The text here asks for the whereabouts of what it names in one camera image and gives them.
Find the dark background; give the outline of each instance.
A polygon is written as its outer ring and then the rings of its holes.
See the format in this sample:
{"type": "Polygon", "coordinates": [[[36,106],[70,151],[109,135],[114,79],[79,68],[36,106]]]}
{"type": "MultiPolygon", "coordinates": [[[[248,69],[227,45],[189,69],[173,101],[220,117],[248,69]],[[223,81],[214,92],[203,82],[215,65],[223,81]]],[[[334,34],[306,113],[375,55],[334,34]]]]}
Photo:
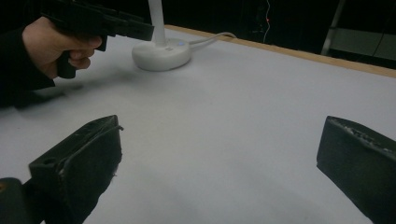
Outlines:
{"type": "MultiPolygon", "coordinates": [[[[96,2],[150,22],[147,0],[96,2]]],[[[269,3],[271,27],[265,44],[320,54],[339,1],[269,0],[269,3]]],[[[396,35],[395,6],[396,0],[346,0],[338,27],[396,35]]],[[[266,0],[163,0],[165,24],[214,34],[232,32],[238,38],[261,43],[268,28],[267,9],[266,0]]],[[[396,68],[396,62],[370,56],[346,52],[333,52],[332,56],[396,68]]]]}

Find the table surface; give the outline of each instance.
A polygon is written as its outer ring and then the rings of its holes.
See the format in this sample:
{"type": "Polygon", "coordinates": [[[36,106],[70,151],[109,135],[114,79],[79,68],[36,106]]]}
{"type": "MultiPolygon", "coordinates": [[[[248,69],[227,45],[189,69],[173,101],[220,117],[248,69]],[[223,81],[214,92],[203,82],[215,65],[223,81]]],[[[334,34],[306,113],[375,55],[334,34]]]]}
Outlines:
{"type": "Polygon", "coordinates": [[[1,109],[0,176],[28,180],[29,162],[118,115],[122,162],[85,223],[371,223],[316,167],[318,144],[327,116],[396,139],[396,78],[227,41],[153,73],[132,61],[138,42],[109,38],[90,69],[37,92],[46,103],[1,109]]]}

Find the white lamp base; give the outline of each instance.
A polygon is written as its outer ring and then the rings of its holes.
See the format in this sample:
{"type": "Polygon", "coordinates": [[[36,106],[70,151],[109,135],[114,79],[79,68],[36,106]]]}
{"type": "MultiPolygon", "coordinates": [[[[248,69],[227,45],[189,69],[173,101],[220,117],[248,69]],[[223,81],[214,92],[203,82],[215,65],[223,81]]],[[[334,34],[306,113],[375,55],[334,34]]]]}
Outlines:
{"type": "Polygon", "coordinates": [[[190,44],[184,40],[167,38],[166,46],[141,42],[132,49],[134,63],[148,71],[167,71],[187,63],[191,58],[190,44]]]}

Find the person's hand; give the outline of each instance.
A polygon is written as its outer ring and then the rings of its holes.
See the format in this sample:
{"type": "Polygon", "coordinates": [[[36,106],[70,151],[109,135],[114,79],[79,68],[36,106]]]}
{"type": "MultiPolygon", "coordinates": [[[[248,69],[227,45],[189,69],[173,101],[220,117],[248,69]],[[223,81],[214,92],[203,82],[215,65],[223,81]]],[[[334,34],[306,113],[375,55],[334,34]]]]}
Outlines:
{"type": "Polygon", "coordinates": [[[88,68],[89,57],[102,44],[100,36],[69,35],[60,32],[47,18],[41,17],[26,26],[22,40],[35,66],[49,78],[57,77],[56,60],[70,50],[69,62],[77,69],[88,68]]]}

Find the lamp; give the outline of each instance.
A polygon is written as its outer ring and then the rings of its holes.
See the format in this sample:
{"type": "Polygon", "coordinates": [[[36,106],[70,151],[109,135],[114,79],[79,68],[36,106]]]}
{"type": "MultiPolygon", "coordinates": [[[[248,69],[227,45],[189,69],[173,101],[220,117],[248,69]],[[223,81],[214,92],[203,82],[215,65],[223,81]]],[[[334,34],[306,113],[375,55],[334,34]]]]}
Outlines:
{"type": "Polygon", "coordinates": [[[155,27],[154,38],[133,47],[135,64],[144,70],[167,71],[187,63],[191,58],[190,43],[165,36],[162,0],[148,0],[148,6],[155,27]]]}

